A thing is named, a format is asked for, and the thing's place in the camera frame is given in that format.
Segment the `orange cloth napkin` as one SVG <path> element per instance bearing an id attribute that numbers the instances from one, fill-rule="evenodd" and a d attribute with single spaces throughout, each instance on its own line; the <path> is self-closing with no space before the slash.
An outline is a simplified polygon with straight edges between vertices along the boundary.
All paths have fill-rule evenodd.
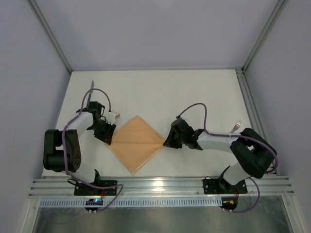
<path id="1" fill-rule="evenodd" d="M 108 148 L 134 175 L 163 149 L 163 137 L 140 116 L 135 116 L 113 134 Z"/>

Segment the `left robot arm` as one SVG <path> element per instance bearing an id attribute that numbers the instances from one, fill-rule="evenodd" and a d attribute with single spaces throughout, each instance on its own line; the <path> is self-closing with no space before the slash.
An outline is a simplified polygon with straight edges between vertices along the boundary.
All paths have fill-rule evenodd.
<path id="1" fill-rule="evenodd" d="M 43 166 L 46 170 L 62 172 L 73 180 L 92 188 L 100 188 L 99 172 L 82 163 L 79 138 L 85 131 L 93 131 L 98 140 L 111 145 L 119 113 L 104 111 L 99 102 L 90 102 L 62 130 L 49 129 L 44 135 Z"/>

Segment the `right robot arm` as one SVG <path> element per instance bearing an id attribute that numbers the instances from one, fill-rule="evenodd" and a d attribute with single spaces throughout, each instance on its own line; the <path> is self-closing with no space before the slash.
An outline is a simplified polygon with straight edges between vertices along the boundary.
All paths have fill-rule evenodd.
<path id="1" fill-rule="evenodd" d="M 253 129 L 246 128 L 238 134 L 208 133 L 204 129 L 194 130 L 182 118 L 171 124 L 163 145 L 174 149 L 187 146 L 192 150 L 219 150 L 234 155 L 236 164 L 228 166 L 217 178 L 203 179 L 205 194 L 246 194 L 245 180 L 262 178 L 277 158 L 275 149 Z"/>

